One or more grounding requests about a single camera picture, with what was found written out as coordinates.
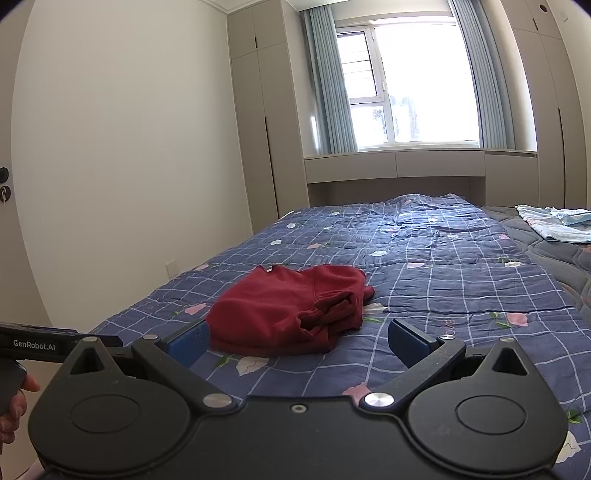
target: wardrobe door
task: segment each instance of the wardrobe door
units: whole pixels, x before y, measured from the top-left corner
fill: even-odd
[[[279,215],[307,207],[308,188],[287,43],[259,49]]]
[[[587,203],[587,153],[583,115],[577,84],[564,43],[541,35],[548,57],[564,137],[564,171],[566,173],[566,208],[585,208]]]
[[[232,60],[232,77],[248,207],[257,233],[279,216],[256,52]]]
[[[486,153],[486,203],[499,207],[538,206],[538,159]]]
[[[531,15],[534,17],[538,32],[542,35],[559,38],[562,40],[560,30],[556,24],[556,19],[550,11],[546,0],[525,0],[530,8]]]
[[[512,28],[538,33],[533,15],[525,0],[501,0]]]
[[[267,0],[252,7],[256,44],[259,49],[285,42],[281,0]]]
[[[514,28],[534,111],[538,142],[540,207],[564,205],[564,151],[558,100],[541,36]]]
[[[255,20],[252,7],[228,15],[230,56],[235,59],[256,51]]]

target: window pane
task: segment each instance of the window pane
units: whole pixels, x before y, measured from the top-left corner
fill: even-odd
[[[359,148],[374,147],[388,142],[383,106],[353,105],[351,116]]]
[[[397,142],[477,141],[472,73],[457,25],[376,27]]]
[[[339,34],[337,41],[349,98],[375,97],[374,72],[365,33]]]

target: cabinet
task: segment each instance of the cabinet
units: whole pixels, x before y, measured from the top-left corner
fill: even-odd
[[[534,111],[538,141],[539,205],[562,208],[564,205],[564,151],[558,100],[550,65],[540,35],[515,30]]]
[[[228,16],[236,118],[254,232],[309,206],[285,0]]]
[[[564,42],[540,35],[560,109],[564,145],[565,201],[567,207],[581,208],[587,203],[587,152],[583,114],[573,69]]]
[[[234,59],[232,75],[246,195],[252,230],[258,232],[275,222],[279,215],[256,52]]]
[[[483,177],[483,150],[396,152],[399,177]]]
[[[569,56],[546,0],[502,0],[530,90],[541,207],[586,205],[583,117]]]
[[[538,159],[532,156],[485,154],[486,205],[538,206]]]
[[[550,11],[548,2],[546,0],[525,0],[530,9],[531,15],[534,17],[535,26],[538,32],[542,35],[558,38],[562,40],[560,30],[554,19],[554,15]]]
[[[256,51],[255,20],[252,8],[228,16],[228,40],[233,59]]]
[[[285,28],[281,1],[267,0],[252,7],[255,20],[256,44],[259,49],[285,43]]]

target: blue curtain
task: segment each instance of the blue curtain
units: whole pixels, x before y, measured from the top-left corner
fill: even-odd
[[[449,0],[464,36],[478,104],[480,146],[515,148],[509,94],[480,0]]]
[[[316,87],[320,143],[326,154],[357,152],[349,96],[329,5],[303,11]]]

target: electrical outlet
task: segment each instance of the electrical outlet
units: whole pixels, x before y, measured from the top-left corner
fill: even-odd
[[[178,264],[176,259],[168,262],[166,264],[166,272],[168,272],[168,277],[169,279],[173,279],[178,277],[178,275],[180,274],[180,271],[178,270]]]

